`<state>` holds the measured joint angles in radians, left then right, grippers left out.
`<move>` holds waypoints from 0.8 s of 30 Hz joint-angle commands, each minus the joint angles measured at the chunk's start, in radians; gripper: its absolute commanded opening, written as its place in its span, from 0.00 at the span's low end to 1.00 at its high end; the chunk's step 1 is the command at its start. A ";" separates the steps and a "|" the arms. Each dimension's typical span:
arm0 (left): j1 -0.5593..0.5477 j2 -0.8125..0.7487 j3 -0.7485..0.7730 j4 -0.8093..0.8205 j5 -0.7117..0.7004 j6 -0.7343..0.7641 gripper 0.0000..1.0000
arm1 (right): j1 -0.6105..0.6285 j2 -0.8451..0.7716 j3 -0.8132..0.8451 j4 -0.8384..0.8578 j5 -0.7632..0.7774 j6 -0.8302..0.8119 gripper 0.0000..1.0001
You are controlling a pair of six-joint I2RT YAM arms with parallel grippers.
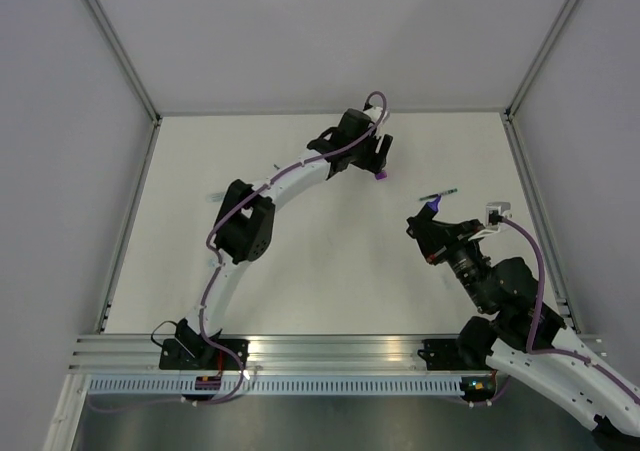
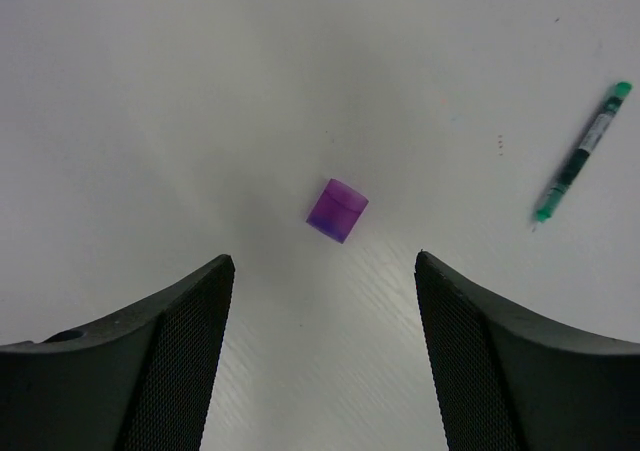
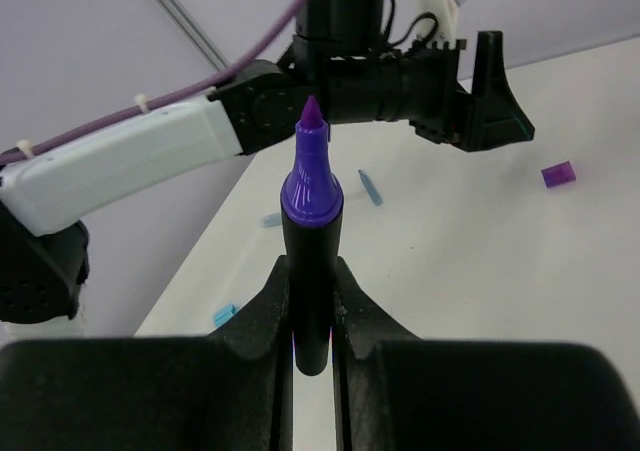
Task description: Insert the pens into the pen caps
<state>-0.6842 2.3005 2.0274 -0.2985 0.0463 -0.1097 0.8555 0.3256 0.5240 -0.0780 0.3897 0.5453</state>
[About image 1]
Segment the black purple highlighter pen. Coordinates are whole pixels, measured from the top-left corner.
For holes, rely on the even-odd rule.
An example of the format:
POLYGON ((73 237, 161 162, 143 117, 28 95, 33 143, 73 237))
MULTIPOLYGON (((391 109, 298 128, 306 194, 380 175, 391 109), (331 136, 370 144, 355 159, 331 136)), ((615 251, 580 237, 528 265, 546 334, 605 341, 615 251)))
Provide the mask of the black purple highlighter pen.
POLYGON ((441 195, 437 195, 432 197, 430 200, 427 200, 422 207, 420 214, 427 220, 432 220, 439 212, 439 205, 442 199, 441 195))

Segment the light blue pen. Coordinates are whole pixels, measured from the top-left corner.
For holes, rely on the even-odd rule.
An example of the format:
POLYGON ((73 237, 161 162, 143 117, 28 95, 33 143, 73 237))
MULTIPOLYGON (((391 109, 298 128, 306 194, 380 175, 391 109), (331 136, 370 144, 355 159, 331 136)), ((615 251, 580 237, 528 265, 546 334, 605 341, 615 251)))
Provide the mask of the light blue pen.
POLYGON ((211 194, 206 197, 207 202, 220 202, 224 199, 223 193, 211 194))

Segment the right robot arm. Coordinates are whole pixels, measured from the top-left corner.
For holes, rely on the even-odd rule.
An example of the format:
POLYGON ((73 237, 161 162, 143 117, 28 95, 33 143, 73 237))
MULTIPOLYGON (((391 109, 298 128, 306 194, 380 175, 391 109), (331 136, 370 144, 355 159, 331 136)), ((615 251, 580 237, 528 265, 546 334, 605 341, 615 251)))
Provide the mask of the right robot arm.
POLYGON ((407 234, 425 261, 447 264, 477 308, 459 332, 457 359, 488 367, 552 401, 584 428, 602 450, 639 447, 639 388, 604 362, 544 302, 545 265, 535 238, 499 208, 484 221, 437 220, 435 203, 408 218, 407 234), (506 225, 530 244, 537 268, 513 257, 491 264, 481 239, 506 225))

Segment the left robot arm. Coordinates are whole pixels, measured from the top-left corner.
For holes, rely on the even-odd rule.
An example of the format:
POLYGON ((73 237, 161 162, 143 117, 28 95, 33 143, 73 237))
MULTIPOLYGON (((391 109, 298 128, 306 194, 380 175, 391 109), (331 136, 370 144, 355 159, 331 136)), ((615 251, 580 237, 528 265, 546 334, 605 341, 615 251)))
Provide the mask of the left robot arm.
POLYGON ((162 370, 219 370, 228 360, 238 360, 233 366, 238 369, 245 363, 238 345, 220 340, 223 318, 249 265, 271 244, 276 212, 350 166, 382 175, 393 137, 378 136, 377 131, 388 117, 385 105, 350 108, 291 164, 262 182, 235 180, 229 185, 206 240, 215 255, 214 272, 199 302, 174 324, 174 336, 162 343, 162 370))

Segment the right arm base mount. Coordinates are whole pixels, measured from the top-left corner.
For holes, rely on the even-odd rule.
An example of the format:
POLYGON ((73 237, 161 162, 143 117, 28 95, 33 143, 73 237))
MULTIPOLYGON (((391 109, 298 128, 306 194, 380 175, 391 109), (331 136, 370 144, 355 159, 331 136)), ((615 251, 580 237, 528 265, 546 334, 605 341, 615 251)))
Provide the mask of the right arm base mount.
POLYGON ((461 357, 453 338, 424 339, 417 350, 429 371, 489 371, 486 365, 468 364, 461 357))

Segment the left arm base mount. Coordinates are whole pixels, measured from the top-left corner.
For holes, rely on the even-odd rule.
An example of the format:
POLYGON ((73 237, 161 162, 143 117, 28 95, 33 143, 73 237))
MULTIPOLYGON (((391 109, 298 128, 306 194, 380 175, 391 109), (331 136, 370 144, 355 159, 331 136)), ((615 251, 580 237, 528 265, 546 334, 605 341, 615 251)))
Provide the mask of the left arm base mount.
POLYGON ((214 346, 192 329, 186 319, 163 321, 150 335, 150 341, 161 350, 159 368, 176 371, 240 371, 249 356, 249 340, 221 338, 220 333, 209 337, 214 346), (155 332, 165 324, 174 327, 171 338, 159 341, 155 332))

